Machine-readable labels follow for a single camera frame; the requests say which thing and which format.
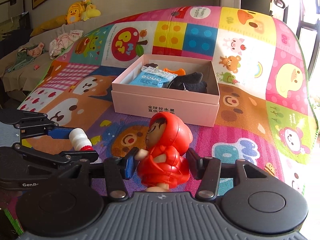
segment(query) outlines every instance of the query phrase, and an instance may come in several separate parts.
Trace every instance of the cardboard box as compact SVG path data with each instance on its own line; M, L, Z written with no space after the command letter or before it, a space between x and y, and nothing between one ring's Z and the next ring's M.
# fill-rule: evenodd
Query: cardboard box
M148 63L158 64L159 69L175 71L183 68L186 74L201 72L208 93L129 85ZM111 94L117 113L150 118L159 111L167 111L185 123L209 127L216 120L220 98L211 61L165 55L142 55L113 81Z

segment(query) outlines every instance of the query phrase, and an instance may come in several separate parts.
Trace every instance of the doll's hair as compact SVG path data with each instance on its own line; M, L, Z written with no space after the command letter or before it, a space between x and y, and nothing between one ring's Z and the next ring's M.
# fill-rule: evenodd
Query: doll's hair
M153 125L155 123L158 123L159 124L159 128L160 128L161 125L163 125L164 123L165 124L167 123L167 119L165 119L164 117L161 117L161 118L155 120L151 125Z

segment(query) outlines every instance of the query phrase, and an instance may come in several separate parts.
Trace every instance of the blue wipes package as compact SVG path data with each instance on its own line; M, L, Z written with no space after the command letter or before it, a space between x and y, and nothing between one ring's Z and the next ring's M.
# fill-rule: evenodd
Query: blue wipes package
M143 67L141 73L132 80L130 85L166 88L168 84L177 76L154 67Z

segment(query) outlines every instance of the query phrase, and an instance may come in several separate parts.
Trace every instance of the plastic bottle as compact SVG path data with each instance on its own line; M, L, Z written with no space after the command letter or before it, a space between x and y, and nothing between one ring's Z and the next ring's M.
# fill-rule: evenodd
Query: plastic bottle
M91 141L81 128L73 129L69 134L69 140L75 151L93 150Z

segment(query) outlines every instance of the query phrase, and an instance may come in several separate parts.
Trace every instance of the play mat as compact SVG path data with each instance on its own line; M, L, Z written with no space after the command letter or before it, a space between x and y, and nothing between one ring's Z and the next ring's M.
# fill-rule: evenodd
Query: play mat
M117 114L112 81L142 54L212 60L220 109L213 128L189 125L200 156L225 163L242 158L303 193L304 170L318 133L308 99L306 66L296 36L281 21L235 8L182 7L133 15L102 26L56 60L19 109L43 112L61 126L81 127L98 162L145 147L149 119ZM161 105L146 111L174 112ZM68 140L28 139L49 153L70 150ZM128 191L143 190L134 175ZM219 194L232 187L221 179ZM193 178L173 189L195 193ZM103 179L92 187L106 194Z

